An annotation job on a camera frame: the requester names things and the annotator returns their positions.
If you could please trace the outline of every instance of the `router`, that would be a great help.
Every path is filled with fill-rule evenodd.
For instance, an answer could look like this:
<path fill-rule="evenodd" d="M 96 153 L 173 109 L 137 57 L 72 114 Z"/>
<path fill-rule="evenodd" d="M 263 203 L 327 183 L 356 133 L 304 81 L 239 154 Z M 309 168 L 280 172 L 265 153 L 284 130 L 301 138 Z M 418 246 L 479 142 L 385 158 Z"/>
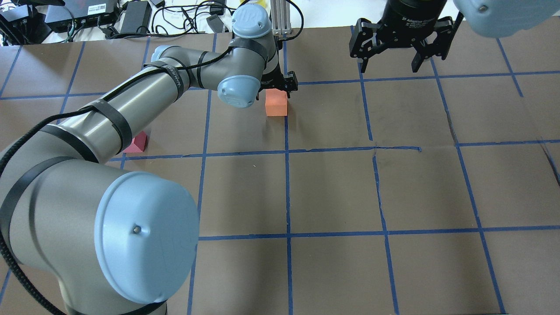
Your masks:
<path fill-rule="evenodd" d="M 112 24 L 119 18 L 119 8 L 117 0 L 67 0 L 66 8 L 76 19 L 76 28 L 84 25 L 86 27 L 97 26 L 97 19 L 100 25 Z M 68 25 L 72 23 L 72 17 L 60 6 L 49 6 L 46 12 L 45 23 L 55 33 L 68 31 Z"/>

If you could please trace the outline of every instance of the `light blue joint cover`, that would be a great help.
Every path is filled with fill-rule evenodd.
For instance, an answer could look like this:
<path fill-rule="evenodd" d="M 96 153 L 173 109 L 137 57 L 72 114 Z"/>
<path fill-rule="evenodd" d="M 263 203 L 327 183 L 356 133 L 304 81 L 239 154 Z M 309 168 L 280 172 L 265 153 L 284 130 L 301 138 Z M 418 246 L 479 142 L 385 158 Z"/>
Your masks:
<path fill-rule="evenodd" d="M 560 10 L 560 0 L 454 0 L 469 26 L 485 37 L 528 30 Z"/>
<path fill-rule="evenodd" d="M 227 104 L 246 108 L 255 102 L 260 81 L 251 76 L 237 75 L 227 77 L 218 84 L 218 97 Z"/>
<path fill-rule="evenodd" d="M 272 31 L 267 10 L 256 3 L 247 3 L 235 10 L 232 29 L 241 38 L 259 38 Z"/>
<path fill-rule="evenodd" d="M 189 275 L 198 243 L 198 211 L 177 183 L 145 172 L 122 175 L 101 198 L 94 228 L 101 270 L 128 300 L 164 301 Z"/>
<path fill-rule="evenodd" d="M 158 47 L 156 47 L 156 50 L 155 50 L 155 51 L 153 52 L 153 54 L 152 54 L 152 59 L 150 59 L 151 62 L 154 62 L 154 61 L 160 59 L 160 58 L 161 58 L 161 54 L 163 54 L 164 51 L 165 51 L 167 48 L 171 48 L 171 47 L 179 47 L 179 46 L 177 46 L 177 45 L 159 45 Z"/>

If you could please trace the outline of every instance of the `grid square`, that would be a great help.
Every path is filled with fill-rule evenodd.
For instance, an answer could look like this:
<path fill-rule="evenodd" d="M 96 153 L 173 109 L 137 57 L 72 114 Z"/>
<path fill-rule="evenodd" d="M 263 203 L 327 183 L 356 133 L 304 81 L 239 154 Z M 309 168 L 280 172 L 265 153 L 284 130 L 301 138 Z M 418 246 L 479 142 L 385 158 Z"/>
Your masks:
<path fill-rule="evenodd" d="M 359 83 L 302 85 L 288 106 L 290 149 L 373 144 Z"/>
<path fill-rule="evenodd" d="M 377 145 L 453 145 L 436 80 L 366 82 L 365 88 Z"/>
<path fill-rule="evenodd" d="M 13 143 L 40 121 L 60 113 L 64 98 L 0 101 L 0 148 Z"/>
<path fill-rule="evenodd" d="M 454 147 L 378 150 L 377 168 L 387 229 L 477 227 Z"/>
<path fill-rule="evenodd" d="M 284 42 L 289 69 L 299 82 L 359 79 L 358 64 L 348 50 L 351 36 L 348 26 L 305 29 L 297 40 Z"/>
<path fill-rule="evenodd" d="M 483 226 L 560 224 L 560 187 L 540 145 L 461 152 Z"/>
<path fill-rule="evenodd" d="M 389 239 L 402 315 L 500 312 L 478 233 Z"/>
<path fill-rule="evenodd" d="M 290 154 L 292 232 L 381 230 L 373 154 Z"/>
<path fill-rule="evenodd" d="M 560 309 L 560 231 L 488 232 L 486 242 L 509 314 Z"/>
<path fill-rule="evenodd" d="M 112 90 L 142 69 L 145 51 L 145 38 L 88 41 L 70 92 L 105 93 Z"/>
<path fill-rule="evenodd" d="M 0 82 L 2 85 L 8 76 L 8 72 L 12 67 L 13 60 L 16 58 L 19 48 L 18 46 L 6 46 L 0 49 Z"/>
<path fill-rule="evenodd" d="M 294 314 L 394 313 L 383 236 L 292 238 Z"/>
<path fill-rule="evenodd" d="M 201 235 L 286 232 L 283 154 L 206 158 Z"/>
<path fill-rule="evenodd" d="M 450 78 L 441 85 L 460 142 L 538 138 L 511 77 Z"/>
<path fill-rule="evenodd" d="M 514 72 L 560 70 L 560 18 L 500 39 Z"/>
<path fill-rule="evenodd" d="M 161 178 L 178 183 L 189 191 L 190 195 L 194 199 L 194 202 L 198 202 L 201 163 L 202 158 L 199 157 L 186 157 L 183 159 L 127 160 L 124 163 L 124 169 L 149 172 L 156 174 Z"/>
<path fill-rule="evenodd" d="M 447 59 L 434 57 L 433 60 L 440 76 L 510 71 L 496 39 L 478 35 L 467 22 L 461 23 L 455 34 Z"/>
<path fill-rule="evenodd" d="M 31 280 L 31 283 L 33 283 L 47 300 L 53 303 L 58 309 L 65 309 L 58 280 L 53 274 L 24 265 L 21 265 L 21 268 L 25 275 Z M 24 287 L 17 281 L 14 275 L 10 275 L 2 304 L 0 304 L 0 314 L 29 315 L 49 314 L 49 312 L 25 291 Z"/>
<path fill-rule="evenodd" d="M 263 97 L 248 108 L 236 108 L 212 91 L 208 152 L 284 150 L 284 118 L 267 117 Z"/>
<path fill-rule="evenodd" d="M 517 76 L 523 103 L 544 139 L 560 139 L 560 74 Z"/>
<path fill-rule="evenodd" d="M 188 91 L 144 129 L 148 134 L 146 150 L 127 156 L 201 154 L 207 103 L 208 91 Z"/>
<path fill-rule="evenodd" d="M 287 314 L 285 239 L 198 244 L 193 314 Z"/>
<path fill-rule="evenodd" d="M 65 94 L 81 49 L 82 43 L 23 46 L 2 96 Z"/>

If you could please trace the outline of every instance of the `black strap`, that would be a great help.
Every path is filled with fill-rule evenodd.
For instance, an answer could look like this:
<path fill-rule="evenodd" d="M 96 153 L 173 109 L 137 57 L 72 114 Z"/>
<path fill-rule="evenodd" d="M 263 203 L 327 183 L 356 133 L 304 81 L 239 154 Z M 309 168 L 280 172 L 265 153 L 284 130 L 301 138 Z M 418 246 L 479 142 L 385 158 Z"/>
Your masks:
<path fill-rule="evenodd" d="M 25 172 L 25 174 L 22 175 L 12 186 L 12 188 L 6 195 L 2 206 L 0 207 L 0 228 L 2 229 L 4 235 L 8 236 L 4 239 L 6 240 L 6 244 L 11 251 L 12 246 L 10 244 L 9 238 L 10 223 L 12 222 L 13 212 L 16 209 L 17 203 L 19 202 L 21 196 L 24 194 L 25 190 L 29 187 L 31 182 L 35 180 L 35 178 L 37 178 L 42 172 L 46 171 L 49 167 L 60 162 L 75 159 L 76 158 L 70 156 L 59 156 L 43 161 Z"/>
<path fill-rule="evenodd" d="M 124 313 L 124 314 L 121 314 L 121 315 L 148 315 L 148 314 L 152 313 L 153 311 L 157 310 L 165 302 L 166 301 L 144 305 L 143 307 L 140 307 L 139 309 L 136 309 L 134 311 Z M 68 304 L 66 304 L 66 309 L 68 310 L 69 315 L 86 315 L 84 313 L 80 313 L 77 310 L 71 308 L 70 306 L 68 306 Z"/>
<path fill-rule="evenodd" d="M 267 49 L 259 44 L 257 41 L 253 39 L 247 38 L 234 38 L 230 41 L 229 47 L 239 47 L 239 48 L 246 48 L 258 53 L 264 59 L 264 63 L 268 62 L 268 51 Z"/>
<path fill-rule="evenodd" d="M 202 63 L 202 60 L 204 59 L 204 56 L 207 54 L 208 52 L 202 52 L 202 54 L 200 55 L 200 58 L 198 58 L 198 63 Z M 198 86 L 203 89 L 204 85 L 202 85 L 202 77 L 200 76 L 200 72 L 202 71 L 202 67 L 197 67 L 197 81 L 198 81 Z"/>
<path fill-rule="evenodd" d="M 165 71 L 167 71 L 167 74 L 173 79 L 175 85 L 177 86 L 177 98 L 175 100 L 178 100 L 183 95 L 183 93 L 185 93 L 185 84 L 183 83 L 181 74 L 179 73 L 179 70 L 176 67 L 171 66 L 161 60 L 156 60 L 150 63 L 146 63 L 144 64 L 144 68 L 146 67 L 162 68 Z"/>
<path fill-rule="evenodd" d="M 126 149 L 132 143 L 133 138 L 132 130 L 130 129 L 127 119 L 104 99 L 97 99 L 88 105 L 93 106 L 97 112 L 107 117 L 113 124 L 113 128 L 115 128 L 120 137 L 119 152 Z"/>
<path fill-rule="evenodd" d="M 88 147 L 82 140 L 80 140 L 75 135 L 69 133 L 68 131 L 58 128 L 57 126 L 53 126 L 51 124 L 46 125 L 41 129 L 41 131 L 46 132 L 50 135 L 53 135 L 60 140 L 66 142 L 71 147 L 76 150 L 84 160 L 99 163 L 98 159 L 95 157 L 95 154 L 91 151 L 90 147 Z"/>

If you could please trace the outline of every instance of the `foam block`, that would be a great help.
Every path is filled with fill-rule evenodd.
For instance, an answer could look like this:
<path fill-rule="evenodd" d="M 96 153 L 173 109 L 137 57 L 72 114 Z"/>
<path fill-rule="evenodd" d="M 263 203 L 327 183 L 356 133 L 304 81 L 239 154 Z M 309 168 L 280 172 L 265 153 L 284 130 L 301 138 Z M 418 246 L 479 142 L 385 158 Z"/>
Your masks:
<path fill-rule="evenodd" d="M 288 116 L 288 94 L 278 89 L 265 90 L 267 116 Z"/>
<path fill-rule="evenodd" d="M 144 152 L 146 149 L 146 143 L 148 141 L 148 135 L 145 132 L 140 132 L 138 136 L 132 139 L 132 143 L 124 149 L 123 153 L 140 153 Z"/>

